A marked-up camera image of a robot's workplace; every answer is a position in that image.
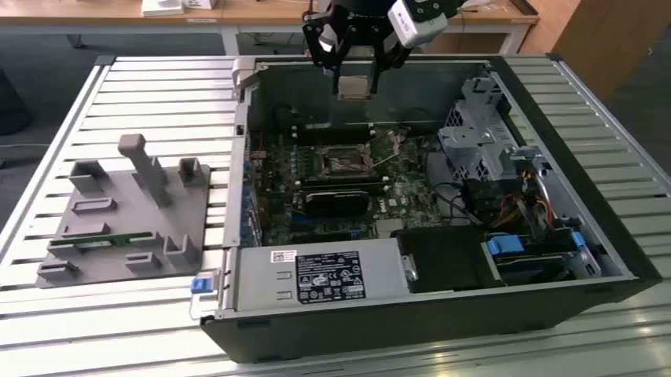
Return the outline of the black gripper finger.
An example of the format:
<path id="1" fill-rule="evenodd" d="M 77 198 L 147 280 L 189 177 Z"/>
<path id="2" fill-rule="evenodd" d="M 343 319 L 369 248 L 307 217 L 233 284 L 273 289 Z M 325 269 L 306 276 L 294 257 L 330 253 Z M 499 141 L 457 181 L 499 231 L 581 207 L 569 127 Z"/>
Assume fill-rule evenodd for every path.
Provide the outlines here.
<path id="1" fill-rule="evenodd" d="M 313 5 L 302 14 L 302 30 L 315 66 L 333 72 L 331 92 L 339 94 L 341 66 L 350 52 L 349 10 L 342 4 L 330 4 L 325 12 L 315 12 Z M 322 46 L 321 36 L 327 29 L 333 31 L 330 49 Z"/>
<path id="2" fill-rule="evenodd" d="M 370 93 L 378 93 L 381 74 L 391 68 L 401 68 L 413 51 L 401 43 L 399 36 L 390 24 L 375 24 L 370 32 L 370 46 L 374 60 L 370 70 Z"/>

